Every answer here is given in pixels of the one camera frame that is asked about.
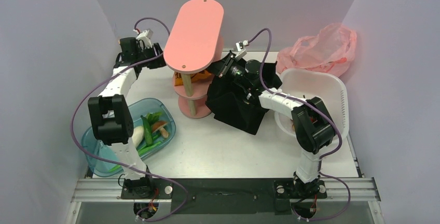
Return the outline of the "black fabric bag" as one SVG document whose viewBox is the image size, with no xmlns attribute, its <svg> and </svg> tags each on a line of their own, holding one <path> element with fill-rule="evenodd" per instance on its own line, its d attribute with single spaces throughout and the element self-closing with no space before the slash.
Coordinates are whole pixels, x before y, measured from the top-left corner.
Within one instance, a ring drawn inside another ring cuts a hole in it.
<svg viewBox="0 0 440 224">
<path fill-rule="evenodd" d="M 280 77 L 276 72 L 277 63 L 265 63 L 260 72 L 261 62 L 248 60 L 245 64 L 246 74 L 235 78 L 218 78 L 214 76 L 207 91 L 205 102 L 214 114 L 214 119 L 255 135 L 268 111 L 261 107 L 258 96 L 265 90 L 260 82 L 262 75 L 268 88 L 280 88 Z"/>
</svg>

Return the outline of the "dark green cucumber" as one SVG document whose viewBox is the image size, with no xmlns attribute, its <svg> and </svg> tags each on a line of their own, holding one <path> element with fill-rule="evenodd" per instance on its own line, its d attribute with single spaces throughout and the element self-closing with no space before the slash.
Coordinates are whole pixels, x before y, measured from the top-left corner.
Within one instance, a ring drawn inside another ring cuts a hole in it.
<svg viewBox="0 0 440 224">
<path fill-rule="evenodd" d="M 145 116 L 140 116 L 142 123 L 143 123 L 143 128 L 144 128 L 144 139 L 145 139 L 145 144 L 147 147 L 153 145 L 154 141 L 153 141 L 153 136 L 152 136 L 152 129 L 151 126 L 148 122 L 148 119 Z"/>
</svg>

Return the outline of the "orange snack bag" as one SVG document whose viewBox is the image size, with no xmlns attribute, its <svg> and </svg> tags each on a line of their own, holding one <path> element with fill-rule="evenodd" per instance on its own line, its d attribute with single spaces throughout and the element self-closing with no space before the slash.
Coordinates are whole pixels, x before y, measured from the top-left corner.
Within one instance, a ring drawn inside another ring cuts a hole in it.
<svg viewBox="0 0 440 224">
<path fill-rule="evenodd" d="M 208 79 L 210 76 L 212 76 L 212 74 L 205 69 L 195 74 L 190 74 L 190 79 L 191 82 L 196 82 L 198 80 Z M 182 85 L 183 85 L 182 75 L 180 73 L 175 72 L 174 86 L 182 86 Z"/>
</svg>

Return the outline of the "white round food item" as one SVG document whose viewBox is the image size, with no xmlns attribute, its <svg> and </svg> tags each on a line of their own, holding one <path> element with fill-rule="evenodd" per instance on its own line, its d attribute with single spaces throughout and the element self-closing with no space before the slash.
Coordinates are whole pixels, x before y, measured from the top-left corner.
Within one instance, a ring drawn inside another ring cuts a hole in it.
<svg viewBox="0 0 440 224">
<path fill-rule="evenodd" d="M 144 139 L 144 128 L 143 126 L 137 126 L 133 129 L 133 135 L 132 135 L 132 142 L 135 146 L 135 148 L 137 148 L 139 146 L 139 144 L 142 142 L 142 140 Z"/>
</svg>

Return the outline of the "green leaf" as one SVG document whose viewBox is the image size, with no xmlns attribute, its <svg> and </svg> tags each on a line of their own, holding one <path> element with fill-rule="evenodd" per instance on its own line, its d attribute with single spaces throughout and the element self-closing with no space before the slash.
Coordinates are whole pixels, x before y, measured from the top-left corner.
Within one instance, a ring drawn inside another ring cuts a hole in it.
<svg viewBox="0 0 440 224">
<path fill-rule="evenodd" d="M 160 117 L 162 115 L 162 112 L 155 112 L 155 113 L 148 113 L 146 118 L 147 121 L 150 125 L 156 123 L 157 121 L 159 121 Z"/>
</svg>

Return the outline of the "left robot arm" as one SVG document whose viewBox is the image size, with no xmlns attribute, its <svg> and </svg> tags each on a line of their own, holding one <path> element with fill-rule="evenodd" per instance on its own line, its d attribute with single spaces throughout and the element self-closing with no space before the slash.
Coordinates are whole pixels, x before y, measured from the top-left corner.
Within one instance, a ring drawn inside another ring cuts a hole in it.
<svg viewBox="0 0 440 224">
<path fill-rule="evenodd" d="M 135 126 L 126 95 L 144 67 L 155 69 L 165 65 L 163 50 L 158 43 L 135 37 L 122 38 L 119 44 L 121 52 L 116 57 L 111 80 L 87 102 L 91 128 L 94 137 L 116 155 L 123 168 L 122 194 L 150 198 L 157 189 L 141 156 L 168 135 L 154 127 L 160 123 L 160 112 L 140 115 L 141 123 Z"/>
</svg>

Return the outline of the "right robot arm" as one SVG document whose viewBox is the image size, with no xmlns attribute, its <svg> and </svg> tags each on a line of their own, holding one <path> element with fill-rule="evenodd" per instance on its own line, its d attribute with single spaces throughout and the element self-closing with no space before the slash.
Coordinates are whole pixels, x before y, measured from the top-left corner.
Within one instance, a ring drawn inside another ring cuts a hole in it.
<svg viewBox="0 0 440 224">
<path fill-rule="evenodd" d="M 336 135 L 324 102 L 319 97 L 293 100 L 282 93 L 275 63 L 246 61 L 229 52 L 211 63 L 207 71 L 214 78 L 205 104 L 214 118 L 255 135 L 266 112 L 287 117 L 301 147 L 300 164 L 291 187 L 294 197 L 304 199 L 321 192 L 324 186 L 320 182 L 319 152 Z"/>
</svg>

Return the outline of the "pink plastic grocery bag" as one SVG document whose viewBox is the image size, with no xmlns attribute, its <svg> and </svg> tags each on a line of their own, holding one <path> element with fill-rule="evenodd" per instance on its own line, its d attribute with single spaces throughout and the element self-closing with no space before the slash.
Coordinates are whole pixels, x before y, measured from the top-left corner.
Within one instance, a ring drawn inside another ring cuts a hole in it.
<svg viewBox="0 0 440 224">
<path fill-rule="evenodd" d="M 355 59 L 357 33 L 342 23 L 332 23 L 316 36 L 299 38 L 277 54 L 277 73 L 290 68 L 343 75 Z"/>
</svg>

